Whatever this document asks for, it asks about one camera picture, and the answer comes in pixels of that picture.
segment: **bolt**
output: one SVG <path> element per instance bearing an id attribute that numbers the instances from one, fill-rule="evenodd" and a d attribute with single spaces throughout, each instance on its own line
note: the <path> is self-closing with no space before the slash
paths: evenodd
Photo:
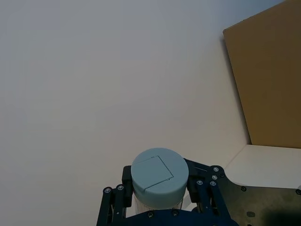
<path id="1" fill-rule="evenodd" d="M 148 217 L 148 218 L 153 218 L 153 217 L 154 217 L 154 213 L 151 212 L 151 211 L 148 212 L 148 213 L 147 213 L 147 217 Z"/>
<path id="2" fill-rule="evenodd" d="M 122 185 L 119 185 L 117 189 L 121 191 L 121 190 L 123 190 L 123 188 L 124 187 Z"/>
<path id="3" fill-rule="evenodd" d="M 111 189 L 107 187 L 107 188 L 104 190 L 104 192 L 105 192 L 105 193 L 110 193 L 110 192 L 111 192 Z"/>
<path id="4" fill-rule="evenodd" d="M 177 211 L 177 210 L 173 210 L 171 213 L 172 213 L 173 216 L 178 216 L 179 215 L 179 211 Z"/>

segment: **white backdrop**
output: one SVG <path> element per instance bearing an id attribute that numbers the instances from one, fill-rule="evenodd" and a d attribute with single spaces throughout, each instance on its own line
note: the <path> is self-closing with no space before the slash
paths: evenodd
<path id="1" fill-rule="evenodd" d="M 301 189 L 301 149 L 246 145 L 225 172 L 237 184 Z"/>
<path id="2" fill-rule="evenodd" d="M 2 0 L 0 221 L 94 226 L 152 147 L 226 166 L 246 145 L 222 31 L 280 0 Z"/>

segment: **brown cardboard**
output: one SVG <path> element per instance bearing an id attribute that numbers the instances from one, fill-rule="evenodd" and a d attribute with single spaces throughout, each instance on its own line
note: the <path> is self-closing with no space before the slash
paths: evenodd
<path id="1" fill-rule="evenodd" d="M 301 148 L 301 0 L 223 34 L 252 144 Z"/>

